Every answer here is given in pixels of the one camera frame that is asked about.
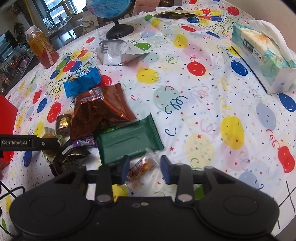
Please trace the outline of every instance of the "blue snack package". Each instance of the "blue snack package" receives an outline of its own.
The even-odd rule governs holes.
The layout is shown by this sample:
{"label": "blue snack package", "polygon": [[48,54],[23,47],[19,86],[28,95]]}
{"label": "blue snack package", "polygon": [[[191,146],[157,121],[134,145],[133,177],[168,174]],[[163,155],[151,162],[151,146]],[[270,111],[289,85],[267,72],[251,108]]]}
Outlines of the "blue snack package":
{"label": "blue snack package", "polygon": [[101,77],[97,68],[88,68],[69,76],[64,82],[67,98],[77,96],[80,93],[89,91],[101,82]]}

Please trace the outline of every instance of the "balloon print tablecloth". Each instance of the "balloon print tablecloth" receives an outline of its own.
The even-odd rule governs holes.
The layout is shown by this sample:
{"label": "balloon print tablecloth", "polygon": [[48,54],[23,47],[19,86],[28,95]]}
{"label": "balloon print tablecloth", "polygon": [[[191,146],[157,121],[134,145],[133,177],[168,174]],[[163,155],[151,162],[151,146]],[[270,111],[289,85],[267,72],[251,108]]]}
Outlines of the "balloon print tablecloth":
{"label": "balloon print tablecloth", "polygon": [[[247,13],[222,0],[190,0],[183,8],[197,17],[158,19],[142,12],[122,20],[135,28],[124,40],[149,51],[125,66],[102,66],[96,58],[107,25],[60,49],[52,68],[35,67],[6,96],[18,108],[14,133],[41,137],[45,126],[54,128],[57,115],[75,103],[66,98],[63,82],[96,66],[103,82],[122,84],[138,120],[152,113],[165,146],[161,154],[173,163],[214,166],[274,197],[280,206],[277,234],[295,215],[296,88],[267,95],[230,47],[233,25],[248,24]],[[101,165],[97,149],[85,163],[88,170]],[[9,188],[26,190],[53,178],[43,154],[31,151],[15,152],[3,175]],[[175,191],[156,173],[129,195]],[[87,197],[94,198],[93,186]],[[1,201],[1,221],[15,232],[8,213],[12,201],[11,196]],[[9,237],[2,232],[1,239]]]}

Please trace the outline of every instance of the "juice bottle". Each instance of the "juice bottle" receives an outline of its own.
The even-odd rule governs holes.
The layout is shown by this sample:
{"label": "juice bottle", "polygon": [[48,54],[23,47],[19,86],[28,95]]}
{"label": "juice bottle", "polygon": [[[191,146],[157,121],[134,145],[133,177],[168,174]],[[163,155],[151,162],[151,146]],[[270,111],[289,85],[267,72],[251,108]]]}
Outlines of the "juice bottle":
{"label": "juice bottle", "polygon": [[55,64],[59,59],[59,54],[48,42],[47,38],[35,25],[26,32],[26,39],[33,53],[37,56],[40,63],[47,69]]}

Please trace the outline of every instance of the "gold sticker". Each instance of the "gold sticker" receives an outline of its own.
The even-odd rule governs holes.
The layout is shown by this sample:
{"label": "gold sticker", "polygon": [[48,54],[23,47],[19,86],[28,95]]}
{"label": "gold sticker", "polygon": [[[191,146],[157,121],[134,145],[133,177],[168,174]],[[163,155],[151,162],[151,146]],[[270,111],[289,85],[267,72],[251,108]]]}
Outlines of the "gold sticker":
{"label": "gold sticker", "polygon": [[71,120],[69,117],[63,117],[60,121],[61,126],[67,127],[71,124]]}

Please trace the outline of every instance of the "wall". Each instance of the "wall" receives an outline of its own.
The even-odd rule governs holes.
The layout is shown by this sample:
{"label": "wall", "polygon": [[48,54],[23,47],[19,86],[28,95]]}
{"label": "wall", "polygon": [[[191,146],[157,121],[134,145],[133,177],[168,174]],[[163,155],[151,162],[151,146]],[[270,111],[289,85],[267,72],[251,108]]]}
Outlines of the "wall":
{"label": "wall", "polygon": [[296,15],[281,0],[227,0],[255,19],[276,26],[290,49],[296,52]]}
{"label": "wall", "polygon": [[10,12],[10,10],[0,13],[0,34],[3,34],[10,30],[12,35],[16,38],[16,34],[14,31],[15,21],[15,16]]}

